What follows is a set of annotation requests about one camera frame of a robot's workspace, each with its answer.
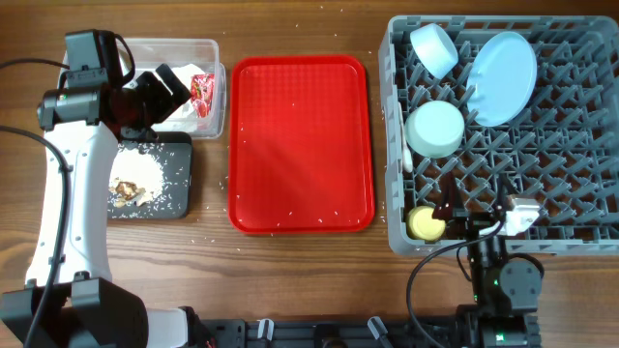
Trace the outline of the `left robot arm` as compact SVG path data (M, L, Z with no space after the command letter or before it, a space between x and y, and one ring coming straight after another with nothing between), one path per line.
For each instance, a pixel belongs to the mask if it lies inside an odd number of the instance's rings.
M153 136L190 97L171 68L124 71L125 40L105 30L65 37L67 62L37 110L46 148L44 210L24 287L1 319L26 347L194 347L208 340L188 307L149 309L114 284L106 228L108 181L123 140Z

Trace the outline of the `mint green bowl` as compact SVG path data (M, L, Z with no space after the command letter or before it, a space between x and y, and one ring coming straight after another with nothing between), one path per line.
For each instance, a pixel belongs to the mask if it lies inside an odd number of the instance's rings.
M415 153L441 159L459 148L464 134L464 118L449 102L428 101L407 117L404 130L406 142Z

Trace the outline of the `red snack wrapper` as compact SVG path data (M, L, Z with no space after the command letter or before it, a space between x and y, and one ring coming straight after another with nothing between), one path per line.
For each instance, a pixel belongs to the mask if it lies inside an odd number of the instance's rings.
M210 113L215 88L213 73L196 74L191 81L191 102L198 118L206 118Z

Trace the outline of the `light blue bowl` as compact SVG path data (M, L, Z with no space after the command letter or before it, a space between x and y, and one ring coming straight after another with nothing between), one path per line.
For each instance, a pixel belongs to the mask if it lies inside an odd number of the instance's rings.
M411 32L409 37L420 62L433 77L444 78L457 64L456 46L439 25L425 25Z

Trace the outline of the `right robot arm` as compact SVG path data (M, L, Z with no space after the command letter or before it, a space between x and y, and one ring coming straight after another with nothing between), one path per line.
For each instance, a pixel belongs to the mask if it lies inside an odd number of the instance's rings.
M533 225L541 204L517 193L504 174L490 213L467 210L453 174L444 175L440 187L441 201L432 217L446 221L448 232L462 238L456 250L467 250L474 295L473 304L457 308L453 342L460 347L538 344L530 315L538 309L544 267L529 254L510 253L507 242Z

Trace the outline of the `light blue plate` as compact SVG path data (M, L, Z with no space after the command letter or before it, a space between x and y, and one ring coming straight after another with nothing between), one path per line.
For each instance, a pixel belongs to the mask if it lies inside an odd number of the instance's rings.
M529 102L537 80L536 54L517 32L493 36L475 58L466 87L474 89L466 105L474 121L496 127L515 118Z

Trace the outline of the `cream plastic spoon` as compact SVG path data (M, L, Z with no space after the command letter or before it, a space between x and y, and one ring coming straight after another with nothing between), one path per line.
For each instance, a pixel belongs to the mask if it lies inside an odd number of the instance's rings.
M398 118L401 137L402 169L406 173L411 173L413 171L413 157L406 140L405 122L400 104L398 104Z

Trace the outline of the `white paper napkin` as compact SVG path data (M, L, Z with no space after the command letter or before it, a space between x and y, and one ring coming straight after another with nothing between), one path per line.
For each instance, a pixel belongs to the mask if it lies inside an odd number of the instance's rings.
M192 78L195 75L205 74L205 71L195 64L187 64L182 67L172 68L172 71L188 90L192 88ZM183 131L190 133L196 129L197 115L191 101L184 103L163 123L153 126L154 131Z

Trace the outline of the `yellow plastic cup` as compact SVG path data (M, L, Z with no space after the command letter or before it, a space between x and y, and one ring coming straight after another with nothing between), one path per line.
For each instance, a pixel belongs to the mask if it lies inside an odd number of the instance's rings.
M419 206L412 209L406 216L406 232L411 239L435 242L446 230L446 222L432 217L433 209L429 206Z

